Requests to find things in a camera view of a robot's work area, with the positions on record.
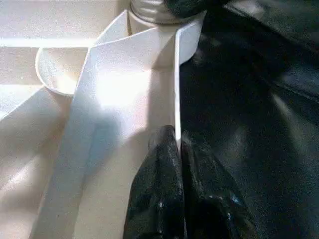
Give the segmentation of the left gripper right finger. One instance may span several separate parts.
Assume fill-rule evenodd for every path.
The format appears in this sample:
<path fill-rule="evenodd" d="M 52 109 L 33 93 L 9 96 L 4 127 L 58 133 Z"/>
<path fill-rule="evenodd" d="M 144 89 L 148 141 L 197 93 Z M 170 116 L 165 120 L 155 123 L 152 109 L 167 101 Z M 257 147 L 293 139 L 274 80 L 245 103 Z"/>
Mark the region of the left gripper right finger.
<path fill-rule="evenodd" d="M 181 141 L 185 222 L 189 239 L 255 239 L 257 230 L 231 174 L 211 147 Z"/>

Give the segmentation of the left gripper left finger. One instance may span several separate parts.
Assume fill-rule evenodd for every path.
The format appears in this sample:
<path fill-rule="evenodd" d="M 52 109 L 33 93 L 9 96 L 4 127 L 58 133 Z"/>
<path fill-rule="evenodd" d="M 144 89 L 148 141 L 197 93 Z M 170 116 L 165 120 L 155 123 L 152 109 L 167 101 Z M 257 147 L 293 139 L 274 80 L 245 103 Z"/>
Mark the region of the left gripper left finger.
<path fill-rule="evenodd" d="M 123 238 L 183 239 L 184 190 L 174 127 L 149 139 L 149 149 L 130 190 Z"/>

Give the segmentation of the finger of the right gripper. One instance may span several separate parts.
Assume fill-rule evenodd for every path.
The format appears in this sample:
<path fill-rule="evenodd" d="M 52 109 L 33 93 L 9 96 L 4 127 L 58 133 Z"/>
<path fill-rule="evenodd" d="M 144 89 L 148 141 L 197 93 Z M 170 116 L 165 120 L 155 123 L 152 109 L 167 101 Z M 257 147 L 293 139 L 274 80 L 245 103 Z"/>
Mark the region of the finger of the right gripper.
<path fill-rule="evenodd" d="M 165 0 L 168 11 L 179 18 L 188 18 L 207 9 L 207 0 Z"/>

